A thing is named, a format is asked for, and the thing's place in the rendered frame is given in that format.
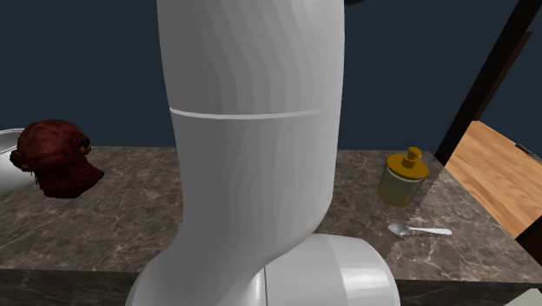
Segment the yellow soap dispenser jar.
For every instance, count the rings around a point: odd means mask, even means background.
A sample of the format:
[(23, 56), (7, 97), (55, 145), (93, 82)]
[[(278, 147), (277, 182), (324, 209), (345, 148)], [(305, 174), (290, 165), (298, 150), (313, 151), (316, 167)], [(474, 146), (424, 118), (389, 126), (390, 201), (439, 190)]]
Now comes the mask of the yellow soap dispenser jar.
[(392, 206), (405, 207), (410, 203), (429, 169), (421, 161), (422, 152), (409, 147), (406, 154), (392, 154), (386, 159), (377, 189), (380, 199)]

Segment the white spoon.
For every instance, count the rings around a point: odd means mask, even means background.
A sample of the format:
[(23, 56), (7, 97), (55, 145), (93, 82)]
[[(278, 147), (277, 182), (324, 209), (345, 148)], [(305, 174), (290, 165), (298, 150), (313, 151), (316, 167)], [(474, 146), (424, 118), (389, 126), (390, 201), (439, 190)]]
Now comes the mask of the white spoon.
[(411, 234), (427, 233), (435, 235), (450, 236), (452, 231), (449, 229), (436, 229), (436, 228), (416, 228), (408, 226), (403, 223), (394, 223), (388, 226), (388, 229), (398, 236), (407, 236)]

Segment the white bowl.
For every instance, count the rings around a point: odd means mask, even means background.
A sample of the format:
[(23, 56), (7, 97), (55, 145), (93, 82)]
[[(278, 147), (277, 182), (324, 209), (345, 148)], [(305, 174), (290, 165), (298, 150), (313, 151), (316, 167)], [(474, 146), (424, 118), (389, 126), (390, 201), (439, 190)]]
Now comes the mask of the white bowl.
[(10, 153), (17, 148), (23, 129), (0, 130), (0, 192), (20, 189), (34, 182), (29, 172), (22, 172), (10, 161)]

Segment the wooden door with dark frame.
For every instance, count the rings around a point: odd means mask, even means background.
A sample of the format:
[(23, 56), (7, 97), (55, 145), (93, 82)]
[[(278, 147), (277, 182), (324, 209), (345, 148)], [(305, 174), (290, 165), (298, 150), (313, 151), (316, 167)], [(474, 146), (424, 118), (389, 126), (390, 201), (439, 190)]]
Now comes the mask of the wooden door with dark frame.
[(480, 121), (532, 34), (542, 0), (518, 0), (444, 139), (436, 159), (534, 258), (542, 258), (542, 165)]

